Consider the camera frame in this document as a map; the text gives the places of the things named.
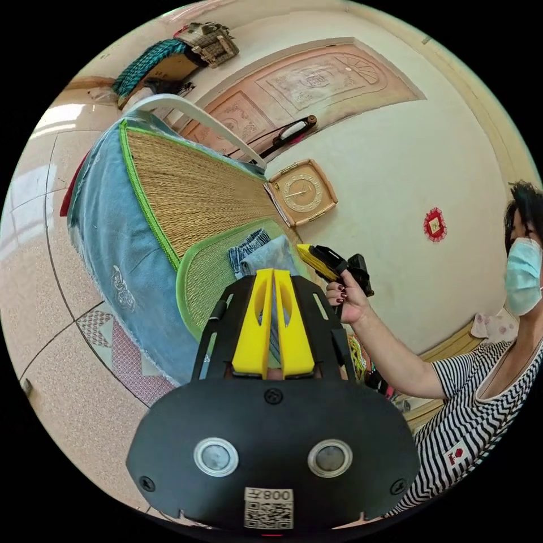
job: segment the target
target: woman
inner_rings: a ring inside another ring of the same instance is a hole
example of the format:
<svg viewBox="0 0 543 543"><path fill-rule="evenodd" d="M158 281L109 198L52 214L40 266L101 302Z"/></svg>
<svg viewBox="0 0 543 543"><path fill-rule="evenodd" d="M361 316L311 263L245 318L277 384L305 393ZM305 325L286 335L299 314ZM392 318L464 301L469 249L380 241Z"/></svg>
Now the woman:
<svg viewBox="0 0 543 543"><path fill-rule="evenodd" d="M419 474L386 516L440 494L474 469L507 430L541 366L543 193L522 182L511 192L505 286L508 307L519 317L515 341L484 343L466 355L428 364L393 336L349 272L342 274L344 286L327 287L330 304L343 304L342 321L351 325L393 388L444 401L443 409L415 435Z"/></svg>

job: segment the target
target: label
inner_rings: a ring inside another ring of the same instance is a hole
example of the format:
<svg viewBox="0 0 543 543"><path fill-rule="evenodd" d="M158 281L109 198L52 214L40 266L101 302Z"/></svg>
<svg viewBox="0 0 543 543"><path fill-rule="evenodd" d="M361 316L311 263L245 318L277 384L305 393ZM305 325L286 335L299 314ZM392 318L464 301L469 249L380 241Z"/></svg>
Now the label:
<svg viewBox="0 0 543 543"><path fill-rule="evenodd" d="M245 488L246 528L285 530L294 527L294 493L291 489Z"/></svg>
<svg viewBox="0 0 543 543"><path fill-rule="evenodd" d="M457 466L460 464L460 462L463 462L466 458L468 458L468 449L464 443L464 440L461 439L451 450L444 454L444 457L445 462L451 468Z"/></svg>

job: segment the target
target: green trim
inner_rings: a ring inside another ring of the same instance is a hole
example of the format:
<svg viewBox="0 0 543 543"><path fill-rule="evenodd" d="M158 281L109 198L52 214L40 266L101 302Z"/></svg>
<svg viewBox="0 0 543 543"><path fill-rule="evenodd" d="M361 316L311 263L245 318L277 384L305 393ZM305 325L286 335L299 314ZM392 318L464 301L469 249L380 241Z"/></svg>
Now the green trim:
<svg viewBox="0 0 543 543"><path fill-rule="evenodd" d="M141 210L143 211L143 215L145 215L145 218L147 219L147 223L149 224L151 231L153 232L158 242L160 243L162 250L166 253L166 256L168 260L170 261L170 264L174 267L175 270L177 270L179 267L180 259L175 254L175 251L173 247L171 246L171 243L169 242L168 238L164 235L164 232L160 228L157 218L155 217L153 210L151 209L151 205L149 204L149 200L147 199L147 196L145 195L145 191L143 190L143 187L141 186L140 178L137 174L136 167L132 159L130 145L128 144L127 130L137 130L138 132L142 132L144 134L148 134L151 136L154 136L155 134L152 132L148 132L147 130L128 127L126 119L123 120L119 125L120 146L123 151L124 162L126 164L128 177L130 179L130 183L132 184L134 194L136 195L136 198L141 206Z"/></svg>
<svg viewBox="0 0 543 543"><path fill-rule="evenodd" d="M181 264L179 265L179 268L177 269L177 277L175 279L175 299L177 300L177 307L179 309L179 313L181 313L181 318L183 319L185 326L187 327L188 331L196 338L197 341L200 341L202 337L202 330L200 330L200 328L198 328L198 326L196 326L193 323L191 313L188 310L188 304L186 300L182 299L182 296L184 297L184 294L185 294L185 289L183 288L183 277L187 275L188 269L191 267L194 257L202 249L205 249L209 247L210 245L215 245L217 242L218 236L232 236L240 232L243 232L244 230L247 230L247 229L258 230L258 228L262 224L265 224L269 222L270 220L272 219L259 219L258 221L254 221L246 225L238 226L237 228L234 228L232 230L227 230L226 232L222 232L221 234L218 234L217 236L206 238L198 243L195 243L194 245L190 246L187 249L186 253L181 259Z"/></svg>
<svg viewBox="0 0 543 543"><path fill-rule="evenodd" d="M168 136L166 134L157 134L157 133L154 133L154 132L148 132L144 128L140 128L140 127L130 126L130 127L128 127L128 129L132 130L133 132L141 132L143 134L148 134L148 135L152 135L152 136L155 136L155 137L160 137L160 138L162 138L164 140L167 140L167 141L172 141L173 143L177 143L178 145L182 145L184 147L188 147L189 149L193 149L193 150L199 152L200 154L203 154L204 156L206 156L208 158L223 159L223 160L225 160L226 164L232 166L233 168L236 168L237 170L243 172L244 174L247 174L247 175L250 175L251 177L254 177L260 183L265 183L266 182L266 179L264 177L259 177L258 175L254 174L253 172L251 172L249 170L246 170L243 167L238 166L236 161L232 160L231 158L224 157L220 153L217 153L216 151L213 151L213 153L216 153L217 156L215 156L214 154L210 154L210 153L196 147L197 144L195 144L193 142L191 142L192 143L192 145L191 145L191 143L188 143L188 142L186 142L184 140L178 140L176 137Z"/></svg>

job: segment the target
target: striped shirt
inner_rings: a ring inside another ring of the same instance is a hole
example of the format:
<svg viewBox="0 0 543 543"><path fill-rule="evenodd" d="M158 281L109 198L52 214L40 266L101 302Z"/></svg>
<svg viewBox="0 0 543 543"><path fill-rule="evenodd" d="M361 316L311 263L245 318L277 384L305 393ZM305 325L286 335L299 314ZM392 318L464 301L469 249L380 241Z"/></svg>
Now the striped shirt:
<svg viewBox="0 0 543 543"><path fill-rule="evenodd" d="M484 342L465 355L433 362L446 395L443 409L416 434L420 470L400 503L385 517L396 515L437 496L479 465L522 407L543 359L540 344L533 360L504 392L480 399L493 369L512 342Z"/></svg>

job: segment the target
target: face mask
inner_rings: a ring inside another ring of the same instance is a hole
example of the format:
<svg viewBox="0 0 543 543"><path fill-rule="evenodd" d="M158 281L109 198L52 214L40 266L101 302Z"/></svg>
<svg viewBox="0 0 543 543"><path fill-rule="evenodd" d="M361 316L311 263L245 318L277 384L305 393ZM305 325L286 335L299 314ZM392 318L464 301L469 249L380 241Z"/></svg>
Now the face mask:
<svg viewBox="0 0 543 543"><path fill-rule="evenodd" d="M507 258L505 289L507 303L519 317L531 311L541 300L540 286L543 249L529 238L518 238Z"/></svg>

